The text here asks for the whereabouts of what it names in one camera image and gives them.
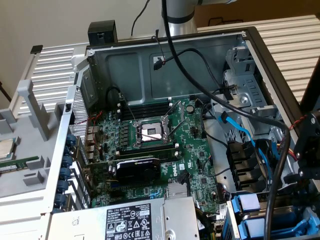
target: power cable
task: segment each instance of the power cable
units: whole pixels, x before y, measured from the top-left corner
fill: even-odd
[[[135,28],[135,24],[136,24],[137,20],[138,20],[138,19],[141,17],[141,15],[144,13],[144,11],[146,10],[149,2],[150,2],[150,0],[146,0],[145,5],[144,5],[144,7],[142,8],[141,12],[139,13],[138,16],[136,16],[135,20],[133,21],[132,28],[131,28],[131,37],[132,37],[133,34],[134,34],[134,28]]]

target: wire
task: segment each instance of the wire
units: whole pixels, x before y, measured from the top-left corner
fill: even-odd
[[[219,140],[219,139],[211,136],[211,135],[210,135],[209,133],[207,133],[207,131],[205,130],[204,119],[203,119],[203,117],[202,117],[205,107],[206,107],[206,104],[203,104],[203,106],[202,106],[202,108],[201,108],[201,113],[200,113],[200,123],[201,123],[201,129],[202,129],[202,131],[205,133],[205,135],[207,135],[207,136],[208,136],[209,138],[211,138],[212,140],[214,140],[214,141],[222,144],[223,146],[225,146],[225,148],[228,148],[228,145],[227,145],[225,142],[223,142],[223,141],[221,141],[221,140]]]
[[[98,152],[99,152],[99,148],[98,148],[98,146],[97,146],[97,144],[96,144],[95,131],[94,131],[94,129],[95,129],[95,125],[96,125],[96,120],[97,120],[101,115],[102,115],[102,111],[100,111],[99,114],[93,119],[93,128],[92,128],[92,139],[93,139],[93,142],[94,142],[94,146],[95,146],[95,148],[98,150]]]
[[[278,148],[280,148],[280,147],[281,147],[281,144],[280,144],[280,143],[277,143],[276,146],[277,146]],[[294,161],[296,161],[296,162],[298,161],[298,158],[296,157],[294,151],[293,151],[291,148],[288,149],[288,154],[294,159]]]
[[[110,93],[111,90],[116,90],[118,92],[118,94],[121,93],[120,89],[117,86],[110,86],[106,89],[105,91],[105,104],[107,104],[108,102],[108,95]]]
[[[230,167],[228,167],[228,168],[226,168],[226,169],[224,169],[224,170],[222,170],[222,171],[220,171],[220,172],[216,173],[215,175],[207,174],[207,173],[205,173],[205,166],[206,166],[206,164],[207,164],[207,162],[208,162],[209,160],[210,160],[210,157],[209,157],[207,160],[205,160],[204,164],[202,165],[202,174],[203,174],[203,175],[205,175],[205,176],[207,176],[207,177],[215,178],[215,177],[217,177],[217,176],[219,176],[219,175],[223,174],[224,172],[226,172],[226,171],[230,170]]]
[[[295,122],[289,127],[289,130],[292,130],[297,124],[301,123],[306,117],[307,117],[307,115],[304,115],[304,116],[300,117],[297,121],[295,121]]]
[[[141,12],[139,13],[138,16],[136,16],[135,20],[133,21],[132,28],[131,28],[131,37],[132,37],[133,34],[134,34],[134,28],[135,28],[136,21],[137,21],[137,20],[141,17],[141,15],[144,13],[144,11],[146,10],[149,2],[150,2],[150,0],[146,0],[145,5],[144,5],[144,7],[142,8]]]
[[[252,145],[253,145],[254,147],[256,147],[256,143],[255,143],[255,141],[253,140],[253,138],[251,137],[250,132],[249,132],[247,129],[241,127],[235,120],[233,120],[233,119],[232,119],[231,117],[229,117],[229,116],[228,116],[225,120],[226,120],[228,123],[230,123],[231,125],[233,125],[236,129],[244,132],[244,133],[249,137]],[[261,150],[260,148],[258,149],[258,152],[259,152],[259,154],[261,155],[261,157],[263,158],[263,160],[264,160],[264,162],[265,162],[265,165],[266,165],[266,168],[267,168],[268,174],[269,174],[269,180],[271,180],[271,179],[272,179],[272,177],[271,177],[271,176],[272,176],[272,172],[271,172],[271,169],[270,169],[270,166],[269,166],[269,162],[268,162],[268,160],[267,160],[267,157],[265,156],[265,154],[262,152],[262,150]]]
[[[161,53],[162,53],[162,57],[163,57],[162,65],[165,65],[165,64],[166,64],[166,57],[165,57],[164,51],[162,50],[162,46],[161,46],[161,44],[160,44],[160,42],[159,42],[159,39],[157,38],[156,35],[153,35],[153,36],[151,37],[151,39],[155,39],[156,42],[158,43],[158,45],[159,45],[159,47],[160,47],[160,50],[161,50]]]
[[[270,234],[271,234],[271,221],[273,216],[273,208],[275,205],[276,200],[276,194],[277,189],[279,186],[279,183],[281,181],[281,174],[284,169],[286,158],[287,158],[287,152],[290,146],[290,131],[289,128],[283,123],[278,120],[261,117],[257,115],[252,115],[249,112],[243,111],[240,108],[237,108],[224,100],[220,99],[219,97],[211,94],[208,90],[206,90],[201,84],[199,84],[184,68],[181,61],[179,60],[179,57],[177,55],[177,52],[175,50],[171,34],[170,34],[170,28],[168,23],[168,11],[167,11],[167,0],[161,0],[162,1],[162,12],[163,12],[163,22],[164,22],[164,28],[165,28],[165,34],[167,36],[168,45],[171,51],[172,56],[174,57],[174,60],[180,69],[180,71],[183,73],[183,75],[189,80],[190,83],[192,83],[198,90],[200,90],[202,93],[207,95],[209,98],[216,101],[218,104],[221,104],[222,106],[234,111],[237,114],[240,114],[241,116],[247,117],[251,120],[255,120],[264,124],[273,125],[275,127],[278,127],[282,129],[284,133],[284,143],[283,143],[283,150],[281,151],[281,155],[279,158],[279,161],[276,165],[276,168],[274,170],[274,177],[271,185],[271,189],[269,191],[268,201],[266,205],[266,216],[265,216],[265,222],[264,222],[264,239],[269,240]]]
[[[213,72],[211,71],[211,68],[210,68],[210,66],[209,66],[209,64],[208,64],[205,56],[204,56],[200,51],[198,51],[198,50],[195,49],[195,48],[187,48],[187,49],[184,49],[184,50],[178,52],[177,55],[180,56],[181,54],[183,54],[183,53],[185,53],[185,52],[193,52],[193,53],[198,54],[198,55],[202,58],[205,66],[206,66],[206,69],[208,70],[208,73],[209,73],[210,77],[212,78],[212,80],[215,82],[215,84],[216,84],[218,87],[221,86],[221,84],[217,81],[216,77],[214,76]],[[167,62],[171,61],[172,59],[174,59],[174,56],[173,56],[173,55],[172,55],[171,57],[167,58],[167,59],[165,60],[165,62],[167,63]]]
[[[259,167],[260,167],[260,170],[262,172],[262,175],[264,176],[264,179],[265,179],[265,190],[268,191],[269,190],[269,181],[270,181],[269,177],[268,177],[269,175],[266,173],[266,169],[265,169],[265,167],[264,167],[264,165],[262,163],[262,160],[259,157],[259,154],[256,151],[256,148],[254,148],[254,150],[255,150],[254,151],[255,157],[256,157],[257,162],[259,164]]]

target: warning label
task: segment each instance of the warning label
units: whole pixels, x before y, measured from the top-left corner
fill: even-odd
[[[105,240],[152,240],[151,205],[107,210]]]

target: robotic arm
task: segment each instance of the robotic arm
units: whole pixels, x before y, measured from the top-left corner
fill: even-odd
[[[168,22],[171,36],[197,33],[194,19],[196,5],[229,4],[236,0],[167,0]],[[164,24],[161,24],[160,37],[165,37]]]

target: green circuit module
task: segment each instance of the green circuit module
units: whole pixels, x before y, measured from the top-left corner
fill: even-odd
[[[187,171],[190,174],[188,194],[194,202],[204,212],[215,213],[219,209],[218,200],[215,199],[216,180],[202,172],[203,164],[211,153],[207,137],[201,129],[202,105],[196,101],[189,98],[172,100],[163,110],[165,113],[171,109],[166,118],[138,118],[137,114],[135,120],[123,119],[120,122],[116,111],[102,114],[95,122],[95,128],[99,128],[100,133],[92,130],[92,137],[96,138],[98,147],[103,151],[87,147],[91,148],[87,149],[91,163],[86,167],[90,168],[96,186],[91,204],[93,208],[167,198],[169,184],[177,183],[179,175]],[[110,172],[112,168],[117,170],[117,163],[146,158],[160,160],[160,178],[153,182],[122,184]],[[210,162],[205,165],[204,171],[206,174],[215,174]]]

